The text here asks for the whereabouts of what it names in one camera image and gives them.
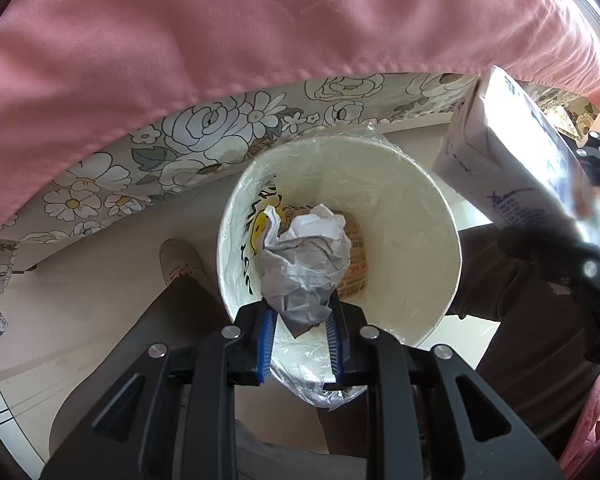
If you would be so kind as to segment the white paper ball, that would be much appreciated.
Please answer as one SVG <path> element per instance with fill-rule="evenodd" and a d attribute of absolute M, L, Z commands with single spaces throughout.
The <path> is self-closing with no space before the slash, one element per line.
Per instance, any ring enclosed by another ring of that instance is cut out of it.
<path fill-rule="evenodd" d="M 279 233 L 282 218 L 268 205 L 265 230 L 257 239 L 257 270 L 262 298 L 294 338 L 327 321 L 329 298 L 350 264 L 346 220 L 319 204 Z"/>

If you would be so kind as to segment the white milk carton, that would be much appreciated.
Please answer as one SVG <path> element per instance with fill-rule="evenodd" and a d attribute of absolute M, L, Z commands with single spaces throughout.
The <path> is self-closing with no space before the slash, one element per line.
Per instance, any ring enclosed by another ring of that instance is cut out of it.
<path fill-rule="evenodd" d="M 566 141 L 498 66 L 456 104 L 434 172 L 499 228 L 572 235 L 600 202 Z"/>

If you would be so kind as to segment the left leg grey trousers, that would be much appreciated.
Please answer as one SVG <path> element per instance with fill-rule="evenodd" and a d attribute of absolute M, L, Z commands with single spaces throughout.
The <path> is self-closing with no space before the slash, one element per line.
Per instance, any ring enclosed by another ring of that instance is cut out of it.
<path fill-rule="evenodd" d="M 61 408 L 45 479 L 362 479 L 366 461 L 266 444 L 235 419 L 259 387 L 262 301 L 228 322 L 178 278 Z"/>

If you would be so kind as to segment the beige shoe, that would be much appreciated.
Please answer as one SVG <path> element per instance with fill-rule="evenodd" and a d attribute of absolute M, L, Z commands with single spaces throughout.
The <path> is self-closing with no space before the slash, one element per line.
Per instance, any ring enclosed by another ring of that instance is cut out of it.
<path fill-rule="evenodd" d="M 163 281 L 170 285 L 176 278 L 189 276 L 201 284 L 206 278 L 204 264 L 198 252 L 185 240 L 170 238 L 159 249 Z"/>

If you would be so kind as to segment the pink quilted jacket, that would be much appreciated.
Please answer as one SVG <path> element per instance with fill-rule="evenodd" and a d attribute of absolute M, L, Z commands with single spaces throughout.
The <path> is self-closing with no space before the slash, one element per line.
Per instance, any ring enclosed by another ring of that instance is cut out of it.
<path fill-rule="evenodd" d="M 566 479 L 576 478 L 577 473 L 591 460 L 600 447 L 600 437 L 596 436 L 599 417 L 600 374 L 588 394 L 565 451 L 558 460 L 558 465 Z"/>

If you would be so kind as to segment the floral mattress skirt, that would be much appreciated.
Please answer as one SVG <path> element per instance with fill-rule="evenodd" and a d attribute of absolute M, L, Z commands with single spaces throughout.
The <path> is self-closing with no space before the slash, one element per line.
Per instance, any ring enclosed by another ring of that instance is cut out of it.
<path fill-rule="evenodd" d="M 90 236 L 298 136 L 345 126 L 402 128 L 452 112 L 474 80 L 456 73 L 312 79 L 196 104 L 131 131 L 44 180 L 0 227 L 0 296 L 24 243 Z M 0 311 L 0 338 L 6 327 Z"/>

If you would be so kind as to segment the pink floral bed sheet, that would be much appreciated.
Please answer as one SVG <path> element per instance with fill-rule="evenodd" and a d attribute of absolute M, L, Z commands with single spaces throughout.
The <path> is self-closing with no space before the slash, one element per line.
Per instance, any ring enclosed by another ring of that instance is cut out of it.
<path fill-rule="evenodd" d="M 0 226 L 81 159 L 189 105 L 490 65 L 600 106 L 600 43 L 572 0 L 10 0 Z"/>

